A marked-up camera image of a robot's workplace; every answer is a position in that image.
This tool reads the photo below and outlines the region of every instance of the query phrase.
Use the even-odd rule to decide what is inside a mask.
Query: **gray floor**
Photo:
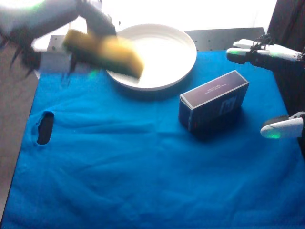
[[[0,52],[0,219],[10,188],[23,131],[29,117],[38,79],[17,59],[10,71],[15,48]]]

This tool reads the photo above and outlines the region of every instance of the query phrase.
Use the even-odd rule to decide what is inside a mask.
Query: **box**
[[[242,105],[248,81],[236,70],[180,95],[179,120],[189,130],[200,129]]]

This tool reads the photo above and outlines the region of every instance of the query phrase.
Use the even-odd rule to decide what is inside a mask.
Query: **white plate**
[[[144,60],[139,80],[108,71],[122,85],[140,91],[157,91],[182,80],[195,64],[197,51],[193,40],[183,31],[165,25],[135,25],[118,32],[133,42]]]

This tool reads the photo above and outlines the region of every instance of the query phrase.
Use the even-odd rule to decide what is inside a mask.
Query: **yellow sponge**
[[[131,42],[115,36],[102,39],[77,30],[69,30],[63,46],[78,60],[98,68],[140,78],[144,63]]]

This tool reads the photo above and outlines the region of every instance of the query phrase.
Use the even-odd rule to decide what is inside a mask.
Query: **blue fabric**
[[[239,121],[208,141],[178,122],[179,94],[236,69],[250,83]],[[43,113],[51,140],[36,143]],[[199,52],[179,86],[134,93],[107,74],[42,75],[3,229],[304,228],[296,139],[260,136],[286,110],[273,74]]]

